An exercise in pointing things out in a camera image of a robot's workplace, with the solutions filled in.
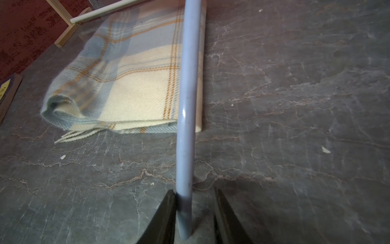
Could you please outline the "light blue clothes hanger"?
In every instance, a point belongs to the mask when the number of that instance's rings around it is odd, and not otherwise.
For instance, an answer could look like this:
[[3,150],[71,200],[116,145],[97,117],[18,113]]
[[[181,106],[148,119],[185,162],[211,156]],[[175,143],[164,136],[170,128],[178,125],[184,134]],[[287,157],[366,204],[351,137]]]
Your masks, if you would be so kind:
[[177,225],[183,240],[192,234],[201,13],[201,1],[185,2],[176,143]]

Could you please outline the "plaid beige blue scarf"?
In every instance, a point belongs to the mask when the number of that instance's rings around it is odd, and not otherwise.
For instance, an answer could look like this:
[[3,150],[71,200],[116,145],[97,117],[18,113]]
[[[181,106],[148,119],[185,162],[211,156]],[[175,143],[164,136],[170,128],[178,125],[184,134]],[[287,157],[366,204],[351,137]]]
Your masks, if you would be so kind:
[[42,118],[59,142],[103,130],[176,133],[184,1],[151,1],[110,15],[52,81]]

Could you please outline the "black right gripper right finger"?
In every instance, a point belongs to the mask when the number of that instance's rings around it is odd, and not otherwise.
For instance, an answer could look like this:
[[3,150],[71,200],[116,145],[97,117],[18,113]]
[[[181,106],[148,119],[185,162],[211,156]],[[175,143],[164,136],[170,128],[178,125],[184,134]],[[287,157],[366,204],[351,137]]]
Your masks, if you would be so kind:
[[221,189],[214,187],[214,234],[216,244],[253,244]]

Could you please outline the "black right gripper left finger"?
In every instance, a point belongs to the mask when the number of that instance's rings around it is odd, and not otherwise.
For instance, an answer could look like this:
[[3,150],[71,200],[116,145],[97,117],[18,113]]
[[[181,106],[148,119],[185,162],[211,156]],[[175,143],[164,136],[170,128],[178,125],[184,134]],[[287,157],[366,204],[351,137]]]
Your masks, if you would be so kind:
[[173,244],[176,208],[176,194],[169,190],[137,244]]

